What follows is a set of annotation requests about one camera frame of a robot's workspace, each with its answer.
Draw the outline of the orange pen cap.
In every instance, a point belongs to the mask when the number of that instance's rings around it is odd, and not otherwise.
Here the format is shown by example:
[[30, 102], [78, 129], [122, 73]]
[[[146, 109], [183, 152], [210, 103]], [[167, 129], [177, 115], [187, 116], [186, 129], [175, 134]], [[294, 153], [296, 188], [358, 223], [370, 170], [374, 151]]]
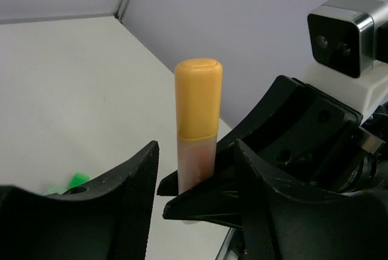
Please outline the orange pen cap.
[[222, 95], [223, 69], [212, 58], [194, 58], [175, 67], [178, 137], [195, 141], [216, 136]]

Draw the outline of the bright green marker cap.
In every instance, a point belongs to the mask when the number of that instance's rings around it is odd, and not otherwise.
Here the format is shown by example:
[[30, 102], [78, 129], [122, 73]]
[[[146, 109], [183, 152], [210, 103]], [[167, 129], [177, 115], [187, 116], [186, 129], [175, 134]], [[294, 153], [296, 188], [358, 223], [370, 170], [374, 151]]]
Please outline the bright green marker cap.
[[90, 180], [90, 176], [85, 173], [75, 173], [67, 184], [66, 190], [85, 184]]

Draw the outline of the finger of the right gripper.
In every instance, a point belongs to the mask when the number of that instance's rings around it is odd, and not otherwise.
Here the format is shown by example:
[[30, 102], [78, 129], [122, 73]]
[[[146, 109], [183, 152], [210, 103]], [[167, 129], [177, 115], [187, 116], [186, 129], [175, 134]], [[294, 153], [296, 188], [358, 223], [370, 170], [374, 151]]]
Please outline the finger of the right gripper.
[[215, 175], [234, 176], [234, 145], [234, 138], [178, 138], [178, 169], [161, 180], [157, 195], [178, 196]]
[[211, 178], [170, 200], [162, 217], [203, 221], [241, 230], [238, 184], [234, 178]]

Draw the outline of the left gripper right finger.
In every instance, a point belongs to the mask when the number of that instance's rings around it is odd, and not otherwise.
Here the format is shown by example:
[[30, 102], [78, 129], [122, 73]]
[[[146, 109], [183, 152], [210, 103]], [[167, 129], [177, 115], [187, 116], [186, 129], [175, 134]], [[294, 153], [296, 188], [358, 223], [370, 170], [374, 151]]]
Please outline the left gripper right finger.
[[302, 182], [235, 146], [249, 259], [386, 259], [387, 192], [341, 195]]

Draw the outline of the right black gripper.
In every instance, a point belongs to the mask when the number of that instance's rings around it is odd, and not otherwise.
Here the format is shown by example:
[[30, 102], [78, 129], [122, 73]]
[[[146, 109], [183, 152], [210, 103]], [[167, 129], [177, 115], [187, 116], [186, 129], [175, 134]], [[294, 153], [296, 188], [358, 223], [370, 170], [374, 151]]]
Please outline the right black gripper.
[[319, 188], [387, 188], [386, 104], [362, 121], [339, 100], [281, 75], [233, 132], [260, 158]]

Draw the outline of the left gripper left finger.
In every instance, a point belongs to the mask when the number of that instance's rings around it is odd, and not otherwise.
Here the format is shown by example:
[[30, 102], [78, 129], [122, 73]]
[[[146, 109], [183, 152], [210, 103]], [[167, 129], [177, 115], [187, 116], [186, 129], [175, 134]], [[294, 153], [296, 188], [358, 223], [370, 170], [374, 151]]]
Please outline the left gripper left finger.
[[126, 162], [65, 193], [55, 208], [40, 259], [144, 259], [150, 230], [159, 145], [150, 141]]

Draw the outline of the pink orange highlighter pen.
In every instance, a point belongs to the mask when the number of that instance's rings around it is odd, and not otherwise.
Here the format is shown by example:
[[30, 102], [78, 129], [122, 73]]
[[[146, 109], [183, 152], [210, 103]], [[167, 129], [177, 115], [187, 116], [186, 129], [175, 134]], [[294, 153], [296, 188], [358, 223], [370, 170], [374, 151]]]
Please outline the pink orange highlighter pen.
[[182, 194], [215, 171], [217, 136], [199, 139], [177, 139], [178, 194]]

